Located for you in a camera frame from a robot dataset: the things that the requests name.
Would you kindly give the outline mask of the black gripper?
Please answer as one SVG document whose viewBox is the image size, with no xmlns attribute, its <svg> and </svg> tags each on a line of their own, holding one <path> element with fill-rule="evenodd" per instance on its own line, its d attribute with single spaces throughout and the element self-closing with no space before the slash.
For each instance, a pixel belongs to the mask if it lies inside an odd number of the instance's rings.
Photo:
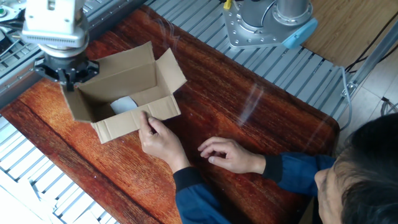
<svg viewBox="0 0 398 224">
<path fill-rule="evenodd" d="M 37 58 L 34 71 L 53 82 L 63 85 L 68 91 L 73 91 L 76 83 L 84 83 L 99 74 L 99 63 L 88 60 L 85 54 L 60 58 L 45 54 Z"/>
</svg>

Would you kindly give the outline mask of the person's right hand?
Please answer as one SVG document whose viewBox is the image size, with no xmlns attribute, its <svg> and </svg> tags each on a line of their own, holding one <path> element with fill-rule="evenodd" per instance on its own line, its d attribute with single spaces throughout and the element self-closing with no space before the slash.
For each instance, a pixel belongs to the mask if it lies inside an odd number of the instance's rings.
<svg viewBox="0 0 398 224">
<path fill-rule="evenodd" d="M 199 147 L 200 156 L 209 163 L 235 174 L 262 174 L 266 168 L 266 159 L 243 148 L 236 141 L 221 137 L 211 137 Z"/>
</svg>

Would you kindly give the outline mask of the person's left hand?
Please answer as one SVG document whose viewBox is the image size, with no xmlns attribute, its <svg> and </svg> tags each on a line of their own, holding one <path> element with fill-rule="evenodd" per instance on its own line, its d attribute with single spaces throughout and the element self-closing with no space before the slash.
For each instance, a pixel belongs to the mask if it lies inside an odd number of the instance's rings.
<svg viewBox="0 0 398 224">
<path fill-rule="evenodd" d="M 179 138 L 161 121 L 141 111 L 139 139 L 142 150 L 151 156 L 162 159 L 173 173 L 190 167 Z"/>
</svg>

